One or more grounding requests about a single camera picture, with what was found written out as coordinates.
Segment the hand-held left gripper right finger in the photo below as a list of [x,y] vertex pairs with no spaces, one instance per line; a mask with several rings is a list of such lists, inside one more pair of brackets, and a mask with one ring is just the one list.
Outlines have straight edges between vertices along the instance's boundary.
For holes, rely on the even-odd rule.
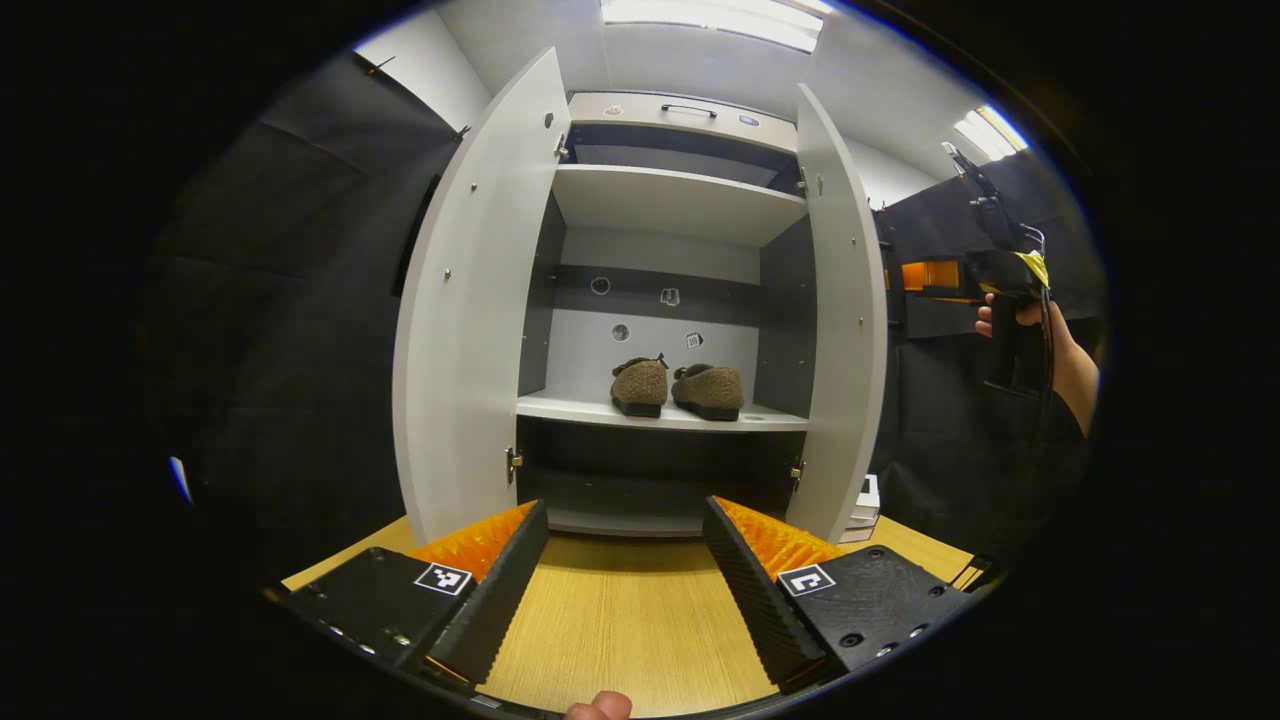
[[977,602],[883,544],[844,552],[726,498],[707,497],[701,532],[783,694],[865,675]]

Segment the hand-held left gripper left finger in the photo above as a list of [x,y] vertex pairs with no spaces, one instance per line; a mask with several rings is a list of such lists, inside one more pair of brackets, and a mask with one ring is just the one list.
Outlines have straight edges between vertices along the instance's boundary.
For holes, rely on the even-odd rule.
[[486,683],[548,539],[540,500],[425,546],[401,518],[265,596],[385,670],[472,689]]

